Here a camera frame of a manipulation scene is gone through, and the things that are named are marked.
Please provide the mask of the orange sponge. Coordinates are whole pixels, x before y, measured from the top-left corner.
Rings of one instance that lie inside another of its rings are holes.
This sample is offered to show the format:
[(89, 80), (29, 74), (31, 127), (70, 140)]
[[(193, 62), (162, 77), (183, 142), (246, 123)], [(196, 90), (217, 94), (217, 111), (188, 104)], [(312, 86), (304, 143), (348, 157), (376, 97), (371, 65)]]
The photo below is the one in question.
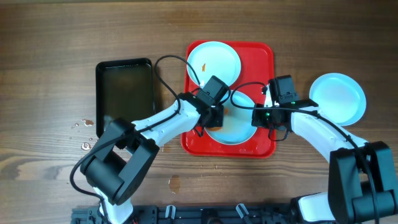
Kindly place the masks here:
[(209, 127), (209, 128), (207, 128), (207, 130), (209, 130), (209, 131), (219, 131), (220, 129), (221, 129), (222, 127)]

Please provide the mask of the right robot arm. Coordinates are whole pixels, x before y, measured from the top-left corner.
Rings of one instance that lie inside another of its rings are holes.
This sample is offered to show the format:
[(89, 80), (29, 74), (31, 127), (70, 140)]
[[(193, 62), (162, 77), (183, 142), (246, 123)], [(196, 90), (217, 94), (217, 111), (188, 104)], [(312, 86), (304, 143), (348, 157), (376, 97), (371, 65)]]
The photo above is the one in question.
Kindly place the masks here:
[(299, 198), (309, 223), (362, 223), (397, 214), (397, 176), (389, 146), (367, 142), (330, 121), (312, 100), (257, 104), (252, 125), (284, 129), (308, 141), (329, 163), (328, 190)]

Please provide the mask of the white plate bottom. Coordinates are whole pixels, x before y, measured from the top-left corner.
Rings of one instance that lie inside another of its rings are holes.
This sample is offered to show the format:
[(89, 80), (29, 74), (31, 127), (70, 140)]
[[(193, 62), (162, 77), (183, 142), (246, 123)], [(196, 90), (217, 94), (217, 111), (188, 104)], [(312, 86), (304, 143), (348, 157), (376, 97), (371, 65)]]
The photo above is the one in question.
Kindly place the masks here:
[(363, 89), (342, 73), (327, 73), (318, 77), (310, 87), (309, 97), (340, 126), (358, 122), (366, 111)]

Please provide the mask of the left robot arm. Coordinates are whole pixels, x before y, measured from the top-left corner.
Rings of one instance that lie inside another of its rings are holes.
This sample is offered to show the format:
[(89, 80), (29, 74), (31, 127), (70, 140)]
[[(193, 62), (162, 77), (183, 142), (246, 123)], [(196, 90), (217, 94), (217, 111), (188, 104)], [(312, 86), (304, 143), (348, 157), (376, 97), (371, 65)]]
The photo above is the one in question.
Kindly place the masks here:
[(221, 124), (222, 93), (181, 93), (167, 109), (128, 123), (114, 120), (76, 167), (94, 188), (105, 223), (125, 223), (133, 213), (132, 194), (141, 185), (160, 147), (197, 125)]

